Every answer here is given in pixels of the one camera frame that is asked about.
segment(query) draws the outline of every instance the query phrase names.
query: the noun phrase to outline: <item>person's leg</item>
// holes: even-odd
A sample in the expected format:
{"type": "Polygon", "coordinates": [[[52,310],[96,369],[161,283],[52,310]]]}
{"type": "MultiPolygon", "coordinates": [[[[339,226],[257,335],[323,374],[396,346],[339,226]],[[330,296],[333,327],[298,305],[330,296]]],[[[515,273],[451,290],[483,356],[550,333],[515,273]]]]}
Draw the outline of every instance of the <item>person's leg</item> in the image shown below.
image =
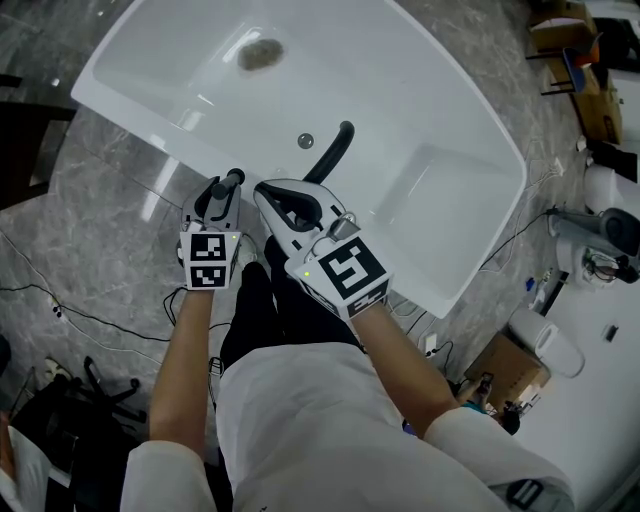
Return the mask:
{"type": "Polygon", "coordinates": [[[262,265],[249,263],[242,271],[236,312],[222,343],[220,359],[227,370],[256,348],[284,344],[282,327],[273,305],[271,281],[262,265]]]}
{"type": "Polygon", "coordinates": [[[47,426],[60,400],[71,382],[62,375],[56,375],[53,382],[38,391],[11,421],[11,426],[29,439],[42,451],[47,438],[47,426]]]}
{"type": "Polygon", "coordinates": [[[340,342],[360,347],[349,326],[315,299],[302,291],[300,285],[287,277],[286,255],[271,236],[264,255],[271,266],[273,293],[278,302],[285,340],[291,345],[340,342]]]}

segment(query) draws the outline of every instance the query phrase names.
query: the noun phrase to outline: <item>person's left hand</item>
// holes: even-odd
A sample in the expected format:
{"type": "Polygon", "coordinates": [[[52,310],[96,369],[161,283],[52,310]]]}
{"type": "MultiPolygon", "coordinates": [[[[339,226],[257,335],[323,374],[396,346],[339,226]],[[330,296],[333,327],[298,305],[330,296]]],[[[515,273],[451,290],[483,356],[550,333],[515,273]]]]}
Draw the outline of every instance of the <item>person's left hand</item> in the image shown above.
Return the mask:
{"type": "Polygon", "coordinates": [[[9,415],[6,412],[0,413],[0,469],[2,469],[11,480],[16,481],[16,470],[13,458],[13,446],[9,436],[9,415]]]}

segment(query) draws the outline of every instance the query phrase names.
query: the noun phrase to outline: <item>bathtub drain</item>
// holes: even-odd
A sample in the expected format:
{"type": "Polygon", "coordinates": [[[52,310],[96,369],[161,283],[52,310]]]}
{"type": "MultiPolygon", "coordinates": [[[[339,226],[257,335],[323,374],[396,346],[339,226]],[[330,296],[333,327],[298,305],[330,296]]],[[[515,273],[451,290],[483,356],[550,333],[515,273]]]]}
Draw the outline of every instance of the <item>bathtub drain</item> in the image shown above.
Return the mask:
{"type": "Polygon", "coordinates": [[[298,137],[298,146],[302,149],[309,149],[313,147],[313,135],[310,133],[303,133],[298,137]]]}

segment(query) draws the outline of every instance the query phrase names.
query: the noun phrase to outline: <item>gray marble floor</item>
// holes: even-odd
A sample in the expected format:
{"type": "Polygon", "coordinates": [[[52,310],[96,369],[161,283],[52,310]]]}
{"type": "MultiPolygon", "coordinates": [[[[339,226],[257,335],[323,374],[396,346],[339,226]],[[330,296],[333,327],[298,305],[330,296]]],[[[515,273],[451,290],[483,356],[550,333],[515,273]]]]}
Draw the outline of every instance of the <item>gray marble floor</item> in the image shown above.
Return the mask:
{"type": "MultiPolygon", "coordinates": [[[[76,77],[129,3],[5,0],[0,4],[0,73],[23,76],[25,83],[18,90],[0,91],[0,100],[75,106],[69,91],[76,77]]],[[[531,183],[555,157],[566,169],[563,177],[525,192],[501,241],[511,236],[523,208],[521,227],[553,204],[582,206],[584,156],[574,149],[577,118],[568,97],[540,96],[549,75],[543,64],[524,59],[532,50],[526,2],[398,3],[442,42],[478,84],[525,155],[531,183]]],[[[174,259],[179,207],[202,180],[188,167],[80,108],[66,133],[49,194],[0,212],[0,230],[46,283],[0,237],[1,286],[50,286],[61,301],[82,311],[148,336],[167,338],[171,325],[162,299],[184,280],[174,259]]],[[[248,204],[243,205],[241,225],[264,240],[256,210],[248,204]]],[[[487,268],[499,269],[508,256],[507,248],[487,268]]],[[[411,336],[416,339],[422,332],[433,331],[440,343],[453,340],[448,376],[459,378],[513,310],[529,300],[525,281],[539,278],[555,265],[553,243],[540,221],[517,239],[513,257],[502,272],[479,273],[447,318],[427,329],[433,317],[426,314],[411,336]]],[[[215,322],[232,318],[237,286],[236,277],[232,289],[216,296],[215,322]]],[[[393,303],[400,300],[392,298],[393,303]]],[[[398,313],[411,310],[411,305],[405,305],[398,313]]],[[[418,314],[399,322],[409,327],[418,314]]],[[[0,380],[2,392],[12,396],[28,368],[35,365],[41,370],[47,355],[78,375],[83,358],[89,355],[109,389],[138,377],[141,392],[129,403],[147,408],[166,344],[141,340],[73,313],[69,316],[77,328],[58,320],[46,295],[37,289],[0,292],[0,333],[13,348],[11,365],[0,380]],[[148,358],[122,350],[136,350],[148,358]]],[[[212,331],[212,353],[219,350],[225,332],[226,327],[212,331]]],[[[435,358],[441,367],[445,353],[435,358]]],[[[213,414],[209,423],[213,430],[213,414]]],[[[213,448],[215,436],[210,437],[213,448]]]]}

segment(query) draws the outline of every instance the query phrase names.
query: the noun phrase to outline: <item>white bathtub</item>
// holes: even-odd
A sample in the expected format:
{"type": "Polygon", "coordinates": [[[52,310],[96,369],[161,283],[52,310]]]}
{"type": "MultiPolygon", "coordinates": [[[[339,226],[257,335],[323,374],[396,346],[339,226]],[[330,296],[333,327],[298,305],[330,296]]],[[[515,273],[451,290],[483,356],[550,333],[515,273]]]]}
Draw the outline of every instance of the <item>white bathtub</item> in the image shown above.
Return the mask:
{"type": "Polygon", "coordinates": [[[477,87],[390,0],[137,0],[72,95],[207,177],[240,167],[247,200],[262,179],[302,178],[351,121],[354,140],[324,184],[379,235],[394,288],[439,317],[525,182],[477,87]],[[280,41],[284,57],[240,69],[238,50],[259,38],[280,41]]]}

